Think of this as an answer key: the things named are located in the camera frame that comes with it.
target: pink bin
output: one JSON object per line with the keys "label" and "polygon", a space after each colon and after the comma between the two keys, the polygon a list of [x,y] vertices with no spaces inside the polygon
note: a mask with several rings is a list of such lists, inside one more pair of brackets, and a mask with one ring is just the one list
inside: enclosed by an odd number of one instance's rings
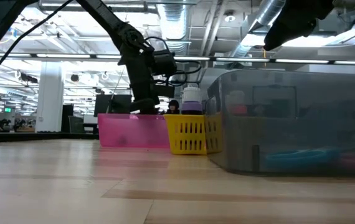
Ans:
{"label": "pink bin", "polygon": [[168,128],[162,115],[99,114],[98,132],[103,147],[169,149]]}

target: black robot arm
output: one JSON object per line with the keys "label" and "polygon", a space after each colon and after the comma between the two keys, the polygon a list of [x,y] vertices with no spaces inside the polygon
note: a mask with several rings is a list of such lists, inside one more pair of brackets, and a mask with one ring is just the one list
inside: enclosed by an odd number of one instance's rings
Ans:
{"label": "black robot arm", "polygon": [[[176,73],[173,54],[168,50],[154,51],[143,35],[133,26],[121,21],[101,0],[76,0],[110,35],[121,53],[119,65],[126,65],[135,102],[131,110],[154,114],[159,103],[158,88],[152,75]],[[0,0],[0,40],[24,8],[37,0]]]}

